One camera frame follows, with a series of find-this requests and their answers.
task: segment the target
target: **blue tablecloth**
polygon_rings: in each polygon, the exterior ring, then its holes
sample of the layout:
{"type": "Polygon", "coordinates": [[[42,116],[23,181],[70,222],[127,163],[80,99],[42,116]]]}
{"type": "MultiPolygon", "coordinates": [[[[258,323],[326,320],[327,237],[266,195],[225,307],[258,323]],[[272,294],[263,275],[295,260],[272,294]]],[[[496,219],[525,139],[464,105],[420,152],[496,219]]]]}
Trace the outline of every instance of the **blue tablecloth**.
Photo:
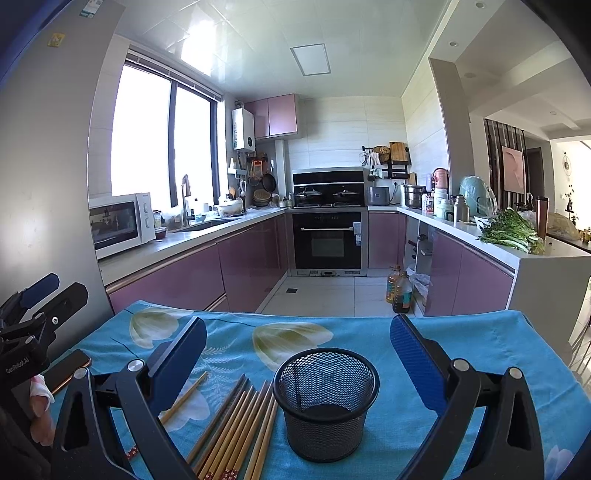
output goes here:
{"type": "MultiPolygon", "coordinates": [[[[242,373],[260,388],[264,380],[272,379],[283,360],[319,345],[355,351],[369,359],[379,372],[381,389],[367,415],[363,441],[353,455],[340,462],[307,462],[287,444],[280,413],[263,479],[396,478],[435,421],[435,413],[423,406],[390,344],[391,318],[189,312],[139,301],[74,348],[81,348],[92,358],[94,374],[119,371],[132,358],[147,359],[159,343],[175,337],[195,315],[207,325],[207,345],[181,393],[204,371],[209,376],[166,424],[184,456],[242,373]]],[[[503,373],[513,365],[523,370],[540,423],[546,478],[555,478],[556,470],[570,460],[591,430],[591,403],[568,368],[523,315],[503,311],[413,322],[423,336],[438,341],[449,357],[466,358],[478,370],[503,373]]],[[[62,399],[60,393],[52,406],[55,419],[62,399]]],[[[460,474],[482,415],[483,408],[477,409],[447,478],[460,474]]],[[[116,411],[115,417],[122,443],[129,449],[134,441],[123,415],[116,411]]],[[[135,458],[132,465],[138,476],[150,477],[141,458],[135,458]]]]}

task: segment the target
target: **ceiling light panel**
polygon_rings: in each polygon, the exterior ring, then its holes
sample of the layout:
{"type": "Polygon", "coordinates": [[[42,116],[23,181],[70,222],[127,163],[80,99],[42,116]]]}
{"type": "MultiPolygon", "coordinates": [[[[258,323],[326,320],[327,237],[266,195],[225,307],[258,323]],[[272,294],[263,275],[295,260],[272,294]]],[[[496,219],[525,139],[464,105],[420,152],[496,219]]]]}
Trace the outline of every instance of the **ceiling light panel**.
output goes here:
{"type": "Polygon", "coordinates": [[[304,77],[330,73],[329,58],[323,43],[292,47],[291,52],[304,77]]]}

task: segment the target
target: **green vegetable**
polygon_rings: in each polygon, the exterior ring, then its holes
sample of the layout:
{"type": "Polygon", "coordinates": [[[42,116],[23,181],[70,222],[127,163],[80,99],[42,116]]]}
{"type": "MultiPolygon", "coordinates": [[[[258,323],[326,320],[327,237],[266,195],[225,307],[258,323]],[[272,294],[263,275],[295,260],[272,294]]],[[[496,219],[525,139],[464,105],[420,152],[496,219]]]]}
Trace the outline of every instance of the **green vegetable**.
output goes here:
{"type": "Polygon", "coordinates": [[[479,240],[487,244],[516,248],[529,254],[544,254],[544,241],[530,223],[511,208],[500,212],[490,226],[484,227],[479,240]]]}

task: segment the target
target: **bottle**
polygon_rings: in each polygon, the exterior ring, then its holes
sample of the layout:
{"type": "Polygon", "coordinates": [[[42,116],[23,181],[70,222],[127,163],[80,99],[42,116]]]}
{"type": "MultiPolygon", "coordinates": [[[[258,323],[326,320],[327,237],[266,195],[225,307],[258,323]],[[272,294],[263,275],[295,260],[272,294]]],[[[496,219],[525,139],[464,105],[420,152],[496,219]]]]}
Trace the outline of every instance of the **bottle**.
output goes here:
{"type": "Polygon", "coordinates": [[[400,265],[396,265],[394,268],[392,268],[392,273],[388,276],[388,281],[386,282],[386,301],[388,303],[394,302],[394,291],[396,289],[396,282],[399,276],[400,265]]]}
{"type": "Polygon", "coordinates": [[[408,313],[410,311],[410,299],[413,296],[413,284],[408,279],[406,272],[400,272],[394,290],[392,310],[395,313],[408,313]]]}

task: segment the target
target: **window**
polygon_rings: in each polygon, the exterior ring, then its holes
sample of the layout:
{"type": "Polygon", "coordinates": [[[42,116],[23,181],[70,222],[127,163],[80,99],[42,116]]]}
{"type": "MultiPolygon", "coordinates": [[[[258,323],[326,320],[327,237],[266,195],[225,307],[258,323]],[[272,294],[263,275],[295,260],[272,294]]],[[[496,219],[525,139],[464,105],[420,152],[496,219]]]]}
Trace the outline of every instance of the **window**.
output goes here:
{"type": "Polygon", "coordinates": [[[113,195],[150,192],[152,208],[182,205],[180,184],[191,185],[190,208],[219,197],[217,102],[175,80],[126,64],[113,119],[113,195]]]}

